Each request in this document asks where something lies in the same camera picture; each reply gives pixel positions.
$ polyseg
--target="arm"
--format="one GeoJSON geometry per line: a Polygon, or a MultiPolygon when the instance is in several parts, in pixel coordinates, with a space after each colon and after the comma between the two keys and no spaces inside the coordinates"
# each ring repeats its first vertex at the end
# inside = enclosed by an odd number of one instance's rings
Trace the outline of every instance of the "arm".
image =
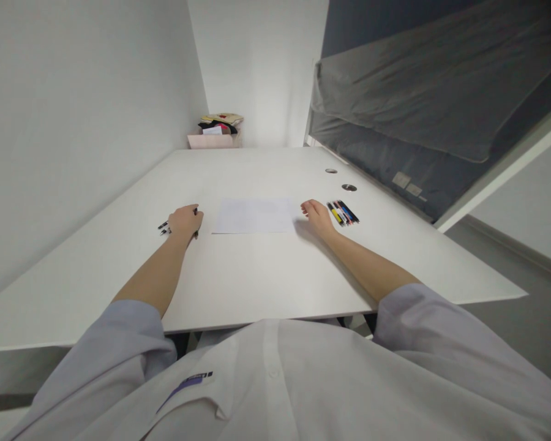
{"type": "Polygon", "coordinates": [[[379,302],[375,343],[516,413],[551,421],[551,380],[543,373],[476,317],[343,237],[322,204],[306,201],[302,210],[318,236],[379,302]]]}
{"type": "Polygon", "coordinates": [[[73,439],[110,407],[176,361],[163,316],[189,241],[204,214],[190,205],[168,223],[172,234],[88,328],[35,396],[7,440],[73,439]]]}
{"type": "Polygon", "coordinates": [[[311,199],[301,207],[318,236],[376,302],[401,286],[421,283],[405,269],[339,233],[320,202],[311,199]]]}
{"type": "Polygon", "coordinates": [[[172,233],[122,287],[112,302],[139,300],[156,308],[163,317],[178,286],[188,244],[192,235],[200,229],[204,218],[201,211],[194,212],[197,208],[198,204],[188,205],[170,214],[168,225],[172,233]]]}

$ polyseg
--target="forearm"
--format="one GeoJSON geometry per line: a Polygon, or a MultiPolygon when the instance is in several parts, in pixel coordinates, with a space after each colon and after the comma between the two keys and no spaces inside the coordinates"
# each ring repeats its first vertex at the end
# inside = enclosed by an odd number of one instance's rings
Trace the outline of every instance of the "forearm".
{"type": "Polygon", "coordinates": [[[154,306],[163,317],[178,286],[190,239],[186,234],[172,233],[122,287],[113,302],[140,300],[154,306]]]}
{"type": "Polygon", "coordinates": [[[421,283],[405,269],[338,232],[323,239],[376,302],[401,286],[421,283]]]}

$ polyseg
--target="pink box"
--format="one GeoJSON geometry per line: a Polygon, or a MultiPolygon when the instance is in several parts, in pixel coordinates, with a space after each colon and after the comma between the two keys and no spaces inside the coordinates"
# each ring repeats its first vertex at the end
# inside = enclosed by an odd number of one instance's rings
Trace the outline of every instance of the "pink box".
{"type": "Polygon", "coordinates": [[[202,129],[188,135],[191,149],[200,148],[239,148],[242,145],[241,128],[237,127],[236,135],[203,135],[202,129]]]}

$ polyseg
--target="shirt sleeve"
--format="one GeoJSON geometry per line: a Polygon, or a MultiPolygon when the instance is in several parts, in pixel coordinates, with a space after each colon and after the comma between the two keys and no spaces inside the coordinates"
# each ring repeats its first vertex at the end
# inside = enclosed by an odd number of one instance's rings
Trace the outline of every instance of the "shirt sleeve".
{"type": "MultiPolygon", "coordinates": [[[[46,420],[50,417],[57,420],[53,425],[62,429],[61,409],[58,411],[62,407],[66,409],[66,433],[58,433],[72,439],[104,411],[175,361],[175,346],[163,335],[157,309],[136,300],[111,303],[49,376],[29,412],[6,439],[15,439],[21,433],[25,439],[24,432],[36,423],[48,428],[46,420]],[[88,386],[91,386],[90,403],[69,405],[88,386]]],[[[49,432],[45,435],[43,439],[51,439],[49,432]]]]}
{"type": "Polygon", "coordinates": [[[425,285],[403,286],[381,300],[373,341],[516,413],[551,419],[551,380],[425,285]]]}

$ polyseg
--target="person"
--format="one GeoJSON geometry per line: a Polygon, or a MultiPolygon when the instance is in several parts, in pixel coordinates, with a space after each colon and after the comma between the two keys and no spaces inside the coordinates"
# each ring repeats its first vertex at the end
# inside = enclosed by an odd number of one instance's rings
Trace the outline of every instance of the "person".
{"type": "Polygon", "coordinates": [[[169,216],[171,235],[7,439],[551,439],[551,380],[471,314],[340,234],[315,200],[301,205],[309,224],[378,303],[373,342],[325,323],[261,320],[203,333],[176,361],[161,317],[204,218],[197,207],[169,216]]]}

